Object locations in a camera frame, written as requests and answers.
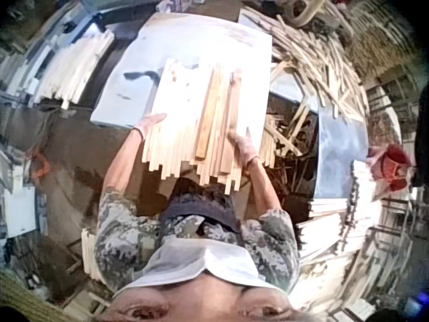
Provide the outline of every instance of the stack of wood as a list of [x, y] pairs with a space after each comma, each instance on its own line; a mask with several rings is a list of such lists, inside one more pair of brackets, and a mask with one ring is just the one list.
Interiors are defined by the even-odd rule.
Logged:
[[96, 236], [86, 228], [82, 230], [80, 237], [82, 238], [82, 259], [85, 274], [88, 274], [93, 280], [99, 280], [104, 283], [95, 261]]
[[61, 108], [78, 103], [97, 64], [115, 39], [107, 30], [91, 38], [60, 49], [50, 63], [34, 95], [34, 103], [42, 97], [63, 100]]
[[365, 122], [367, 94], [338, 38], [316, 39], [313, 33], [286, 25], [279, 15], [274, 20], [252, 8], [243, 13], [273, 37], [272, 54], [278, 65], [273, 67], [271, 81], [284, 68], [292, 68], [304, 101], [317, 95], [322, 107], [332, 106], [333, 117], [341, 113], [346, 121]]
[[300, 263], [303, 264], [340, 240], [341, 216], [339, 213], [315, 217], [296, 225], [298, 228], [298, 253]]
[[386, 0], [354, 1], [347, 15], [355, 37], [346, 55], [363, 80], [409, 61], [420, 51], [412, 24]]
[[264, 131], [259, 149], [259, 157], [265, 166], [274, 168], [275, 157], [285, 158], [289, 151], [295, 156], [302, 156], [302, 152], [295, 147], [294, 140], [302, 129], [309, 111], [306, 102], [301, 103], [288, 127], [282, 127], [276, 123], [284, 120], [281, 115], [268, 114], [265, 116]]
[[197, 166], [200, 185], [212, 176], [225, 184], [225, 194], [231, 192], [232, 182], [239, 190], [242, 168], [229, 133], [236, 132], [240, 122], [240, 93], [240, 69], [205, 62], [187, 69], [169, 59], [152, 108], [153, 114], [168, 116], [149, 132], [143, 149], [142, 161], [149, 162], [149, 171], [162, 166], [162, 180], [178, 178], [181, 163], [189, 162]]
[[347, 199], [313, 199], [308, 202], [308, 210], [310, 220], [296, 225], [302, 264], [319, 256], [341, 239]]
[[366, 163], [353, 161], [351, 166], [353, 187], [350, 205], [347, 209], [342, 239], [338, 243], [337, 252], [354, 252], [360, 250], [365, 243], [369, 227], [378, 223], [381, 214], [381, 203], [373, 201], [376, 182]]
[[316, 258], [301, 267], [300, 279], [289, 295], [291, 304], [317, 314], [333, 305], [342, 288], [353, 256], [332, 254]]

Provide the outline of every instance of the camouflage shirt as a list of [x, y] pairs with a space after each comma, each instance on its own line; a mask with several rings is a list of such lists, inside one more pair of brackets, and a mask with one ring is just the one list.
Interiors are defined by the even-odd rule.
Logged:
[[[135, 205], [109, 190], [101, 198], [95, 255], [101, 276], [113, 292], [133, 282], [167, 236], [204, 238], [239, 245], [236, 233], [203, 216], [187, 215], [161, 225], [156, 218], [136, 217]], [[241, 226], [242, 243], [265, 281], [290, 292], [298, 279], [298, 251], [292, 222], [283, 210], [271, 210]]]

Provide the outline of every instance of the gray metal surface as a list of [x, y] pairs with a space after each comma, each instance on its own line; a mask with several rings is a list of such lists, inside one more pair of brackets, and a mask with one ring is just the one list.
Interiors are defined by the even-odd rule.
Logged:
[[319, 154], [314, 198], [349, 198], [351, 162], [365, 161], [368, 135], [364, 123], [334, 119], [332, 108], [319, 108]]

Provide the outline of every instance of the work glove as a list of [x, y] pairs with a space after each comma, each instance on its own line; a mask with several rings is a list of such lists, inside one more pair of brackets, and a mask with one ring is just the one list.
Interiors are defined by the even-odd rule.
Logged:
[[231, 132], [229, 139], [237, 145], [240, 151], [240, 162], [244, 169], [247, 168], [250, 161], [259, 157], [252, 143], [249, 128], [246, 130], [246, 136], [239, 136], [237, 133]]
[[167, 117], [167, 114], [160, 113], [155, 115], [148, 115], [143, 117], [139, 123], [134, 125], [134, 129], [136, 129], [141, 134], [141, 139], [144, 140], [147, 138], [147, 135], [151, 128], [154, 127], [155, 124], [163, 121]]

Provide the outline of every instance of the wooden stick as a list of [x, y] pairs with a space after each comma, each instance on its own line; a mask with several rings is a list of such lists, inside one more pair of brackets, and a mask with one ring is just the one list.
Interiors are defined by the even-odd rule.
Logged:
[[[228, 132], [234, 132], [237, 128], [241, 92], [241, 70], [236, 70], [231, 79], [231, 94], [229, 95]], [[231, 173], [235, 147], [226, 139], [223, 146], [221, 172]]]
[[214, 68], [212, 79], [207, 93], [206, 103], [201, 115], [200, 129], [198, 131], [198, 143], [196, 146], [195, 157], [205, 159], [207, 155], [208, 141], [213, 125], [213, 117], [216, 111], [217, 101], [219, 99], [219, 86], [221, 83], [220, 66]]

